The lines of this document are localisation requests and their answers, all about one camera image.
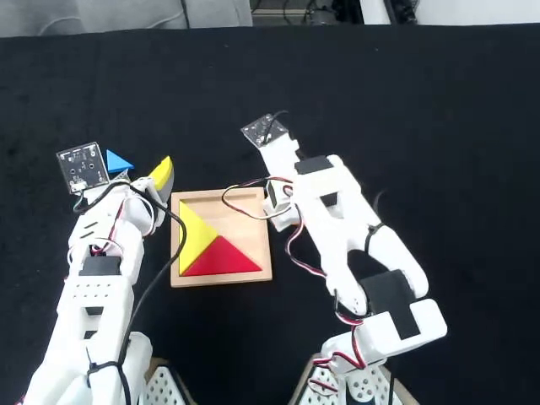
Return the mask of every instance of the black cloth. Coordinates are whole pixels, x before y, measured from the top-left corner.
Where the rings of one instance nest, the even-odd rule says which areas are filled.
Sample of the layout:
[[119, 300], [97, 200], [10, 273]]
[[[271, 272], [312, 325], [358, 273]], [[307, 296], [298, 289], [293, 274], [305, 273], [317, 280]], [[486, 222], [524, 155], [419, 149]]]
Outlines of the black cloth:
[[[75, 223], [55, 152], [90, 141], [175, 190], [266, 175], [239, 129], [286, 109], [309, 156], [338, 154], [402, 237], [448, 323], [400, 357], [421, 403], [530, 403], [539, 282], [540, 26], [133, 31], [0, 40], [0, 371], [24, 392], [56, 319]], [[270, 228], [274, 280], [171, 289], [136, 322], [192, 395], [282, 404], [308, 358], [346, 332], [324, 283]], [[170, 254], [145, 244], [136, 297]], [[308, 238], [295, 253], [317, 264]], [[375, 264], [352, 260], [361, 276]]]

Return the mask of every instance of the blue puzzle piece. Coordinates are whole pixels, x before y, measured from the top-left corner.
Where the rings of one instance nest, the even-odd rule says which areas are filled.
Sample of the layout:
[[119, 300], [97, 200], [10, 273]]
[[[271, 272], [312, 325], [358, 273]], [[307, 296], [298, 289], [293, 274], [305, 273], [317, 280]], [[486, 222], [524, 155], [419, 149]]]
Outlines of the blue puzzle piece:
[[107, 171], [109, 173], [117, 173], [118, 171], [134, 168], [135, 166], [133, 166], [131, 163], [107, 149]]

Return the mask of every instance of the black wire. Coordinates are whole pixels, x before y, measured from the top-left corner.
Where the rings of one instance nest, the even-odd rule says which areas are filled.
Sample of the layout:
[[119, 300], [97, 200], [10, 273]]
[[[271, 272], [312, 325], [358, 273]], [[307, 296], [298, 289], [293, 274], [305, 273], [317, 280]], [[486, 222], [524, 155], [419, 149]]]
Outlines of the black wire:
[[132, 192], [134, 192], [134, 193], [138, 194], [139, 196], [143, 197], [154, 208], [162, 210], [163, 212], [165, 212], [165, 214], [167, 214], [167, 216], [174, 219], [180, 225], [180, 227], [182, 229], [182, 239], [180, 241], [180, 244], [178, 245], [178, 248], [176, 249], [175, 254], [158, 271], [158, 273], [154, 276], [154, 279], [150, 282], [150, 284], [143, 291], [143, 294], [141, 295], [141, 298], [139, 299], [139, 301], [137, 303], [137, 306], [135, 307], [135, 310], [132, 313], [131, 319], [129, 320], [129, 323], [127, 324], [126, 333], [124, 334], [124, 338], [122, 339], [122, 344], [121, 344], [121, 347], [120, 347], [120, 353], [118, 355], [117, 369], [118, 369], [118, 374], [120, 376], [122, 389], [124, 391], [124, 396], [126, 398], [126, 405], [131, 405], [132, 402], [131, 402], [131, 394], [130, 394], [130, 391], [129, 391], [129, 384], [128, 384], [126, 375], [124, 374], [124, 371], [122, 369], [122, 365], [124, 364], [124, 360], [126, 359], [127, 347], [129, 345], [129, 333], [130, 333], [130, 331], [132, 329], [133, 321], [135, 320], [135, 317], [137, 316], [139, 310], [143, 306], [144, 301], [149, 296], [150, 292], [154, 289], [154, 287], [157, 285], [157, 283], [164, 276], [164, 274], [168, 273], [168, 270], [169, 270], [170, 266], [172, 266], [172, 264], [180, 256], [180, 253], [181, 253], [182, 249], [184, 248], [184, 246], [186, 245], [186, 242], [187, 242], [187, 227], [186, 227], [186, 224], [184, 224], [184, 221], [182, 221], [181, 218], [178, 215], [176, 215], [175, 213], [173, 213], [169, 208], [167, 208], [164, 205], [161, 205], [159, 202], [155, 201], [147, 193], [141, 192], [140, 190], [138, 190], [137, 188], [135, 188], [134, 186], [132, 186], [131, 184], [129, 184], [129, 183], [125, 182], [125, 181], [117, 181], [117, 182], [114, 182], [114, 183], [110, 184], [100, 194], [100, 196], [97, 197], [91, 204], [87, 205], [84, 208], [79, 208], [78, 204], [76, 204], [73, 207], [73, 211], [75, 213], [79, 213], [79, 214], [88, 212], [91, 208], [95, 207], [100, 201], [102, 201], [103, 198], [105, 198], [106, 195], [111, 192], [111, 190], [113, 190], [115, 187], [118, 187], [118, 186], [128, 186]]
[[276, 112], [272, 116], [272, 120], [270, 120], [270, 122], [268, 123], [267, 129], [264, 132], [264, 135], [262, 137], [263, 144], [266, 144], [268, 142], [268, 135], [270, 135], [270, 131], [272, 130], [273, 123], [278, 119], [279, 116], [281, 116], [282, 114], [288, 114], [288, 113], [289, 112], [287, 110], [281, 110], [281, 111]]
[[396, 10], [394, 9], [392, 0], [384, 0], [384, 4], [386, 7], [386, 13], [388, 14], [388, 19], [390, 20], [390, 24], [397, 24]]
[[394, 403], [394, 380], [395, 379], [396, 379], [396, 375], [391, 372], [390, 385], [388, 386], [388, 405], [392, 405]]
[[123, 364], [124, 360], [126, 358], [127, 353], [127, 346], [129, 344], [129, 332], [131, 331], [133, 321], [135, 320], [135, 317], [137, 316], [139, 310], [143, 306], [144, 301], [149, 296], [150, 292], [154, 289], [154, 287], [158, 284], [158, 282], [161, 280], [161, 278], [168, 273], [170, 266], [176, 261], [176, 259], [180, 256], [180, 253], [187, 242], [187, 227], [186, 224], [184, 224], [184, 221], [180, 219], [178, 215], [173, 213], [170, 209], [167, 207], [164, 207], [160, 203], [156, 202], [153, 198], [148, 196], [145, 192], [139, 191], [137, 188], [129, 185], [130, 189], [138, 194], [139, 196], [145, 198], [148, 200], [148, 202], [155, 208], [161, 209], [163, 212], [165, 212], [170, 218], [174, 219], [181, 227], [182, 229], [182, 239], [180, 241], [180, 244], [178, 245], [178, 248], [176, 249], [175, 254], [167, 261], [167, 263], [158, 271], [158, 273], [155, 275], [154, 279], [150, 284], [146, 287], [146, 289], [143, 291], [143, 294], [141, 295], [141, 298], [139, 299], [137, 306], [135, 307], [135, 310], [132, 313], [132, 317], [127, 324], [126, 334], [124, 335], [124, 339], [121, 344], [120, 348], [120, 355], [118, 356], [118, 363]]
[[287, 17], [287, 6], [289, 5], [290, 0], [285, 0], [283, 2], [283, 19], [287, 22], [287, 24], [292, 25], [293, 23], [290, 21], [289, 17]]
[[82, 195], [83, 193], [81, 192], [81, 198], [79, 200], [77, 200], [77, 202], [75, 203], [75, 205], [73, 206], [73, 212], [74, 213], [77, 213], [77, 214], [83, 214], [83, 213], [86, 213], [88, 212], [90, 209], [92, 209], [93, 207], [95, 207], [98, 203], [100, 203], [101, 200], [103, 200], [103, 198], [105, 198], [107, 196], [107, 194], [109, 194], [111, 192], [111, 190], [115, 187], [119, 187], [119, 186], [129, 186], [129, 183], [127, 181], [115, 181], [113, 183], [111, 183], [101, 194], [99, 197], [97, 197], [92, 203], [84, 206], [84, 207], [80, 207], [80, 203], [82, 201]]
[[180, 4], [182, 5], [182, 10], [184, 11], [184, 19], [186, 20], [186, 27], [190, 29], [192, 25], [189, 21], [189, 17], [187, 16], [186, 0], [180, 0]]
[[390, 371], [389, 368], [386, 367], [388, 371], [390, 372], [390, 383], [388, 385], [388, 405], [392, 405], [394, 403], [394, 382], [396, 379], [397, 358], [392, 357], [391, 359], [388, 359], [387, 363], [388, 363], [388, 366], [391, 365], [391, 368], [392, 368], [392, 371]]

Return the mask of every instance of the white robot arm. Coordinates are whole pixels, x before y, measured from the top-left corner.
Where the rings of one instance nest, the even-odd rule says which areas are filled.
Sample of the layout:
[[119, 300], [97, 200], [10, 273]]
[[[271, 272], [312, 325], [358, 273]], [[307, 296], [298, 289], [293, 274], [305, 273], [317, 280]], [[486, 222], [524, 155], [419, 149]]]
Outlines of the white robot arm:
[[[88, 172], [90, 167], [100, 179], [106, 177], [103, 168], [95, 169], [97, 144], [73, 150], [69, 159], [79, 164], [78, 170], [84, 170], [83, 162]], [[94, 159], [88, 163], [90, 153]], [[80, 207], [81, 193], [74, 207], [81, 215], [68, 242], [69, 275], [57, 323], [24, 405], [138, 403], [152, 345], [142, 333], [130, 333], [132, 286], [143, 260], [143, 239], [163, 223], [173, 179], [167, 158], [149, 177], [132, 183], [104, 181], [84, 190], [86, 208]]]
[[[254, 121], [242, 132], [259, 150], [270, 176], [292, 181], [291, 192], [279, 181], [267, 183], [265, 212], [272, 216], [291, 207], [271, 218], [274, 226], [281, 231], [300, 224], [308, 230], [321, 255], [328, 292], [337, 308], [342, 305], [348, 312], [337, 314], [354, 325], [352, 332], [323, 344], [325, 366], [343, 375], [445, 336], [438, 305], [424, 299], [428, 280], [423, 269], [396, 232], [381, 222], [341, 159], [300, 159], [298, 142], [275, 115]], [[358, 282], [348, 266], [351, 250], [365, 251], [388, 272]]]

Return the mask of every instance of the white wire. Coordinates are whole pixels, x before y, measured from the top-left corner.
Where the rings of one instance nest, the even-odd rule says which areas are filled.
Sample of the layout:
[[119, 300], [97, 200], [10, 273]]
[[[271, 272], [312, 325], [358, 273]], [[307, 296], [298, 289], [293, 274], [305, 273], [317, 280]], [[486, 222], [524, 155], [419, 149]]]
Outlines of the white wire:
[[[235, 188], [241, 188], [240, 184], [234, 184], [232, 186], [228, 186], [225, 191], [223, 192], [223, 199], [225, 199], [225, 196], [227, 195], [228, 192], [230, 192], [231, 190], [235, 189]], [[271, 219], [271, 218], [275, 218], [275, 217], [278, 217], [279, 215], [282, 215], [284, 213], [286, 213], [287, 211], [289, 211], [292, 207], [291, 207], [291, 204], [289, 202], [289, 205], [285, 208], [285, 209], [282, 209], [281, 211], [278, 211], [276, 213], [272, 213], [270, 215], [265, 215], [265, 216], [259, 216], [259, 215], [255, 215], [253, 213], [248, 213], [245, 209], [243, 208], [239, 208], [237, 206], [235, 206], [233, 203], [231, 203], [230, 201], [227, 201], [227, 203], [229, 204], [229, 208], [232, 208], [234, 209], [235, 211], [239, 212], [239, 213], [243, 213], [244, 215], [247, 215], [248, 217], [250, 218], [253, 218], [253, 219], [259, 219], [261, 221], [265, 221], [267, 219]]]
[[[285, 183], [287, 183], [287, 180], [286, 179], [281, 179], [281, 178], [272, 178], [271, 176], [269, 177], [265, 177], [264, 179], [256, 179], [254, 181], [248, 181], [246, 183], [242, 183], [242, 184], [233, 184], [232, 186], [228, 186], [224, 191], [223, 191], [223, 194], [221, 195], [221, 198], [222, 200], [225, 202], [225, 196], [227, 195], [228, 192], [230, 192], [231, 190], [235, 189], [235, 188], [243, 188], [243, 187], [248, 187], [248, 186], [252, 186], [253, 184], [257, 184], [258, 182], [262, 181], [262, 180], [267, 180], [267, 181], [283, 181]], [[283, 215], [284, 213], [286, 213], [287, 211], [289, 211], [291, 208], [292, 208], [292, 204], [291, 204], [291, 201], [289, 201], [289, 205], [287, 205], [287, 207], [285, 207], [284, 209], [282, 209], [281, 211], [278, 211], [276, 213], [272, 213], [270, 215], [265, 215], [265, 216], [259, 216], [259, 215], [254, 215], [252, 213], [248, 213], [246, 210], [242, 209], [242, 208], [239, 208], [237, 206], [235, 206], [233, 203], [229, 202], [229, 201], [226, 201], [226, 204], [229, 206], [229, 208], [231, 209], [234, 209], [235, 211], [239, 212], [239, 213], [243, 213], [244, 215], [247, 215], [248, 217], [250, 218], [253, 218], [253, 219], [259, 219], [261, 221], [265, 221], [267, 219], [272, 219], [272, 218], [275, 218], [275, 217], [278, 217], [279, 215]]]
[[99, 237], [95, 237], [95, 238], [89, 238], [89, 239], [81, 239], [79, 240], [75, 245], [71, 246], [69, 248], [69, 250], [67, 251], [67, 264], [69, 264], [69, 266], [71, 266], [73, 260], [71, 259], [71, 255], [73, 253], [73, 250], [78, 247], [79, 245], [82, 244], [82, 242], [86, 243], [87, 246], [93, 246], [93, 245], [96, 245], [94, 242], [96, 240], [102, 240], [104, 242], [106, 242], [107, 244], [112, 244], [115, 246], [116, 249], [118, 249], [118, 251], [120, 252], [120, 258], [123, 259], [124, 258], [124, 250], [122, 249], [122, 247], [120, 245], [118, 245], [115, 241], [109, 239], [109, 238], [99, 238]]
[[130, 198], [135, 198], [137, 200], [140, 200], [141, 203], [143, 203], [144, 205], [146, 205], [146, 207], [148, 208], [149, 212], [150, 212], [150, 229], [143, 235], [143, 237], [145, 236], [148, 236], [148, 235], [151, 235], [153, 232], [154, 232], [154, 226], [155, 226], [155, 217], [154, 217], [154, 207], [152, 207], [152, 205], [150, 204], [150, 202], [148, 202], [148, 200], [142, 198], [141, 196], [139, 196], [138, 194], [132, 194], [130, 196], [127, 196], [125, 199], [124, 199], [124, 204], [126, 204], [126, 201], [129, 200]]

